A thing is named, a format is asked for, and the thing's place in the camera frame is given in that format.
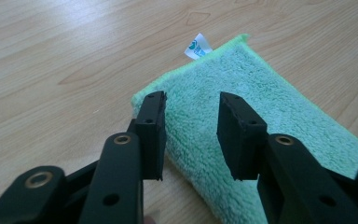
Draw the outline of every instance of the wooden table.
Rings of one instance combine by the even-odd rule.
[[[203,33],[214,48],[240,33],[323,111],[358,136],[358,1],[0,0],[0,194],[39,165],[67,174],[125,131],[130,99],[189,63]],[[145,182],[159,223],[218,223],[168,162]]]

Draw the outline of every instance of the table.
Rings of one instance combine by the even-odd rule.
[[[98,160],[125,131],[133,94],[191,62],[203,33],[213,48],[249,45],[299,91],[358,136],[358,1],[0,0],[0,194],[17,175]],[[219,223],[166,160],[145,181],[158,223]]]

